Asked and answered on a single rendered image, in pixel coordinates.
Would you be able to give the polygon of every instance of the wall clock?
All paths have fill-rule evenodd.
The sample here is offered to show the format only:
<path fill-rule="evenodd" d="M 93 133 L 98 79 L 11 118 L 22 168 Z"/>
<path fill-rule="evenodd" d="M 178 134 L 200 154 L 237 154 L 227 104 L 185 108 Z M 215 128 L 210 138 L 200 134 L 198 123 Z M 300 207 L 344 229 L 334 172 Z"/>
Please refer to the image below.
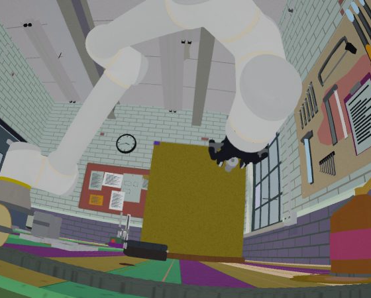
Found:
<path fill-rule="evenodd" d="M 117 149 L 119 152 L 128 154 L 136 149 L 136 138 L 131 134 L 123 134 L 117 140 Z"/>

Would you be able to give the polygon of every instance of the brick wall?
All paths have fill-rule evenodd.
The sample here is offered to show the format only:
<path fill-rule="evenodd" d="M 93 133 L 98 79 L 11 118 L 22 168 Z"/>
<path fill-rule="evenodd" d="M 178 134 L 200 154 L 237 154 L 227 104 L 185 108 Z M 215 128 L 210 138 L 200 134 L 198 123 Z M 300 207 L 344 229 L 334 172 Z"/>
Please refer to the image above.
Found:
<path fill-rule="evenodd" d="M 340 25 L 352 0 L 288 0 L 278 23 L 286 60 L 307 77 Z"/>
<path fill-rule="evenodd" d="M 38 145 L 53 105 L 0 21 L 0 118 L 27 142 Z"/>
<path fill-rule="evenodd" d="M 63 219 L 60 229 L 61 238 L 96 243 L 108 243 L 109 237 L 117 236 L 119 224 L 105 223 L 103 221 L 95 221 L 82 217 L 73 217 L 71 215 L 64 215 L 61 213 L 45 211 L 37 208 L 31 209 L 34 211 L 48 213 L 54 215 L 55 217 L 61 217 Z M 129 230 L 129 240 L 140 241 L 141 228 L 130 226 Z"/>
<path fill-rule="evenodd" d="M 47 127 L 39 143 L 42 155 L 55 151 L 69 125 L 78 113 L 81 104 L 55 103 Z M 97 132 L 85 153 L 78 162 L 79 179 L 74 192 L 69 196 L 59 196 L 38 189 L 31 189 L 33 207 L 50 209 L 73 216 L 92 218 L 97 221 L 117 223 L 119 215 L 89 211 L 78 208 L 81 187 L 89 162 L 109 164 L 130 168 L 150 169 L 154 141 L 177 142 L 207 146 L 208 141 L 201 138 L 222 141 L 225 138 L 227 114 L 204 112 L 202 125 L 192 127 L 192 110 L 169 113 L 159 107 L 138 105 L 117 105 L 116 120 L 107 119 Z M 116 141 L 122 134 L 133 134 L 137 140 L 136 150 L 121 154 Z M 131 226 L 142 226 L 142 220 L 132 217 Z"/>
<path fill-rule="evenodd" d="M 261 262 L 330 265 L 330 218 L 342 203 L 298 217 L 297 224 L 244 238 L 242 256 Z"/>

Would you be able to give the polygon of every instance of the wall socket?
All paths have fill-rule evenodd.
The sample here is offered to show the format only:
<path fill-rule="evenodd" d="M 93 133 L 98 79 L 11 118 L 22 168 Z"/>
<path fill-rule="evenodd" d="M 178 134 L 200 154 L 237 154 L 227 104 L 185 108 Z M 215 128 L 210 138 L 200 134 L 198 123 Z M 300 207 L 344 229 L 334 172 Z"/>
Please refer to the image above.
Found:
<path fill-rule="evenodd" d="M 282 215 L 282 221 L 284 222 L 284 226 L 291 226 L 297 223 L 297 212 L 290 212 Z"/>

